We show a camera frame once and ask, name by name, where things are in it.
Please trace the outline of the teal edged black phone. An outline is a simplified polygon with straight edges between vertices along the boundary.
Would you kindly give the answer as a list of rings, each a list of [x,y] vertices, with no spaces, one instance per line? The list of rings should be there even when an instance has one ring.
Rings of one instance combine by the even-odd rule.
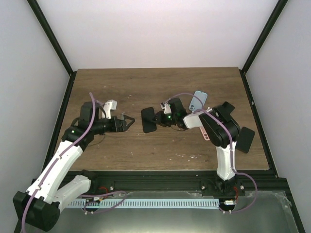
[[[235,109],[235,107],[227,101],[225,101],[222,106],[229,114],[231,114]]]

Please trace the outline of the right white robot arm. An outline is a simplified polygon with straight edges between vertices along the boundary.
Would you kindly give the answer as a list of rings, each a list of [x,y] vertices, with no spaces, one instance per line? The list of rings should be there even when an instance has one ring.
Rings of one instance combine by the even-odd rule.
[[[162,127],[177,126],[183,130],[201,128],[205,139],[216,147],[218,178],[214,182],[216,191],[223,196],[234,190],[236,183],[235,146],[240,126],[231,116],[235,107],[225,101],[208,110],[187,112],[180,98],[161,103],[162,110],[153,113],[149,121]]]

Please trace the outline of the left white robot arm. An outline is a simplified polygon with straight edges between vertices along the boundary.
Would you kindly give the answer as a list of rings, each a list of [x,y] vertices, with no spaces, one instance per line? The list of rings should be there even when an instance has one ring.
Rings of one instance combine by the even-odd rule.
[[[80,171],[64,186],[61,182],[95,135],[125,132],[135,122],[134,118],[126,115],[121,118],[112,116],[111,112],[116,108],[115,100],[85,102],[79,117],[65,130],[55,155],[40,176],[25,192],[18,191],[14,195],[13,204],[23,232],[26,224],[45,232],[51,230],[61,212],[74,199],[85,193],[94,196],[99,192],[98,176],[90,171]]]

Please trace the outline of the light blue phone case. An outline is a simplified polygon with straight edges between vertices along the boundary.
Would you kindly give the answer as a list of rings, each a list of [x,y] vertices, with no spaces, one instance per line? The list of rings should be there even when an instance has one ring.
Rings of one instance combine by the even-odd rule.
[[[206,103],[207,98],[207,93],[200,90],[195,91],[189,104],[189,110],[194,112],[197,109],[202,109]]]

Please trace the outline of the pink phone case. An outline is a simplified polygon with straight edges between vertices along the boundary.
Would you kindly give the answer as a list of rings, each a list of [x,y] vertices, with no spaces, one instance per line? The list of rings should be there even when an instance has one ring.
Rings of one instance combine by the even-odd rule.
[[[207,134],[205,128],[204,128],[204,127],[200,127],[200,131],[201,131],[201,133],[202,133],[203,138],[204,138],[206,141],[209,141],[209,136],[208,136],[208,134]]]

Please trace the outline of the light blue slotted strip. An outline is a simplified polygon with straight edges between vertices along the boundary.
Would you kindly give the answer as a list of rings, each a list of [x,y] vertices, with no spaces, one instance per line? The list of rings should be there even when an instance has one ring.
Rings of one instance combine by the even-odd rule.
[[[108,209],[217,209],[218,199],[105,199],[86,205],[85,199],[75,199],[68,208]]]

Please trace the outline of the black front rail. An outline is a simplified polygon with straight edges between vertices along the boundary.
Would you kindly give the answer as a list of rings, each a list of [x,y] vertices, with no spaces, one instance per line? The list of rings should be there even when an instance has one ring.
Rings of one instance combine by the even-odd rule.
[[[96,171],[99,184],[124,191],[208,191],[220,186],[215,170],[194,171]],[[289,190],[285,178],[270,170],[246,170],[259,191]]]

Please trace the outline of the left black frame post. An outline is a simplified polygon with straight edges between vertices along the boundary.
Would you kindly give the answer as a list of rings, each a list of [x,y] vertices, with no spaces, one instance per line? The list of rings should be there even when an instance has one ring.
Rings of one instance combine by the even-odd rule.
[[[39,6],[38,1],[36,0],[27,0],[28,5],[30,6],[32,12],[34,13],[35,17],[37,18],[41,28],[43,29],[45,35],[47,36],[49,42],[51,43],[54,51],[56,52],[58,58],[60,59],[63,67],[65,68],[66,72],[71,76],[74,71],[62,50],[50,24],[48,23],[41,7]]]

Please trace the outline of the black frame post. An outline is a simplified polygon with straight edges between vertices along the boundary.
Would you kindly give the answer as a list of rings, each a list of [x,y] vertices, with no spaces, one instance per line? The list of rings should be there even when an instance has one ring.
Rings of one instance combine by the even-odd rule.
[[[41,28],[43,29],[45,35],[47,36],[49,42],[51,43],[54,51],[56,52],[58,58],[60,59],[63,67],[65,68],[66,72],[71,76],[74,71],[62,50],[50,24],[48,23],[41,7],[39,6],[38,1],[36,0],[27,0],[28,5],[30,6],[32,12],[34,13],[35,17],[37,18]]]
[[[262,48],[264,42],[266,41],[268,35],[270,34],[271,30],[273,29],[275,23],[277,22],[279,16],[281,15],[283,9],[285,8],[288,0],[278,0],[274,9],[272,10],[267,22],[265,23],[258,39],[255,42],[249,56],[247,57],[243,67],[242,72],[247,73],[250,69],[252,63],[254,62],[256,56],[258,55],[260,49]]]

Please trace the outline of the right black frame post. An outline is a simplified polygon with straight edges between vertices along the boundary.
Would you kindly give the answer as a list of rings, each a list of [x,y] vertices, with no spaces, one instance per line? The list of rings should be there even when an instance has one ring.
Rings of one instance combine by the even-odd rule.
[[[255,42],[249,56],[247,57],[243,67],[242,72],[247,73],[250,69],[252,63],[254,62],[256,56],[258,55],[260,49],[262,48],[264,42],[266,41],[268,35],[270,34],[271,30],[273,29],[275,23],[277,22],[279,16],[281,15],[283,9],[285,8],[288,0],[278,0],[274,9],[272,10],[267,22],[265,23],[258,39]]]

